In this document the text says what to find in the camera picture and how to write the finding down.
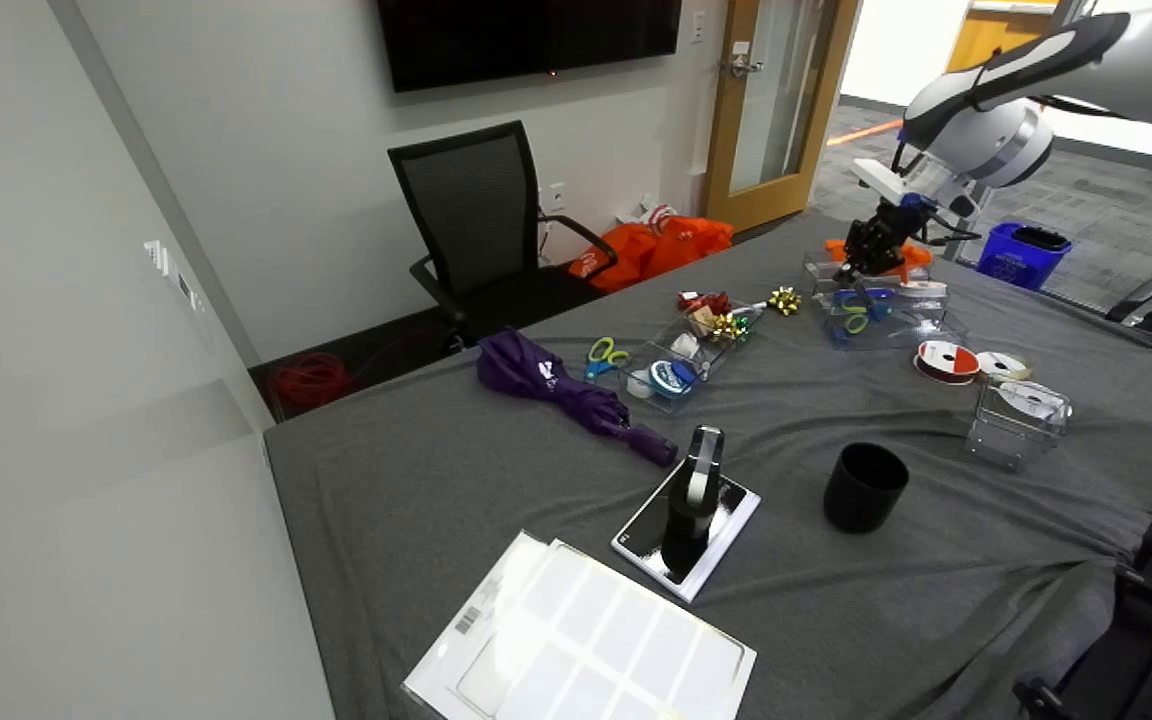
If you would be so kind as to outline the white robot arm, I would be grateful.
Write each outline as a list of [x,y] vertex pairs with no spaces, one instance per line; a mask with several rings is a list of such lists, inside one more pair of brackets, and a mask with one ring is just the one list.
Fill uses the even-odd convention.
[[901,143],[922,159],[857,164],[880,206],[850,224],[839,261],[864,278],[893,272],[942,208],[963,218],[974,194],[1030,179],[1058,143],[1049,107],[1152,124],[1152,0],[1096,0],[1021,47],[926,83],[901,124]]

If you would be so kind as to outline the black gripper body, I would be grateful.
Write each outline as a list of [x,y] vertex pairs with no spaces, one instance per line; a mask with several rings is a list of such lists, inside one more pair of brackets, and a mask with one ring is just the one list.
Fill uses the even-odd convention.
[[922,196],[880,202],[869,222],[851,222],[844,235],[850,263],[864,278],[893,272],[901,249],[934,222],[934,206]]

